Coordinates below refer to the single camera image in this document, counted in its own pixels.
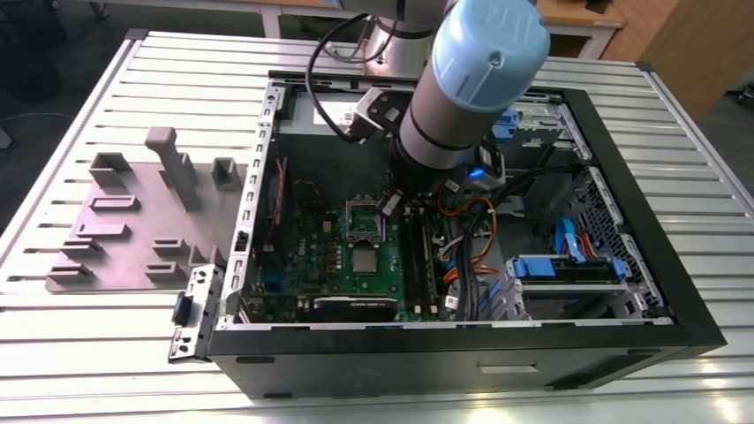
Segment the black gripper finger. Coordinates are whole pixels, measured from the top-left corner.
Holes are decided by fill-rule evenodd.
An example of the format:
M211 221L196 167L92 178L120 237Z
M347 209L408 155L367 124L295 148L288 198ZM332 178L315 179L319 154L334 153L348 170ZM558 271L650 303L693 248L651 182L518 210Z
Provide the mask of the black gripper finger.
M383 217L391 217L394 215L396 208L402 204L403 196L404 194L399 189L387 190L382 193L376 202L376 212Z

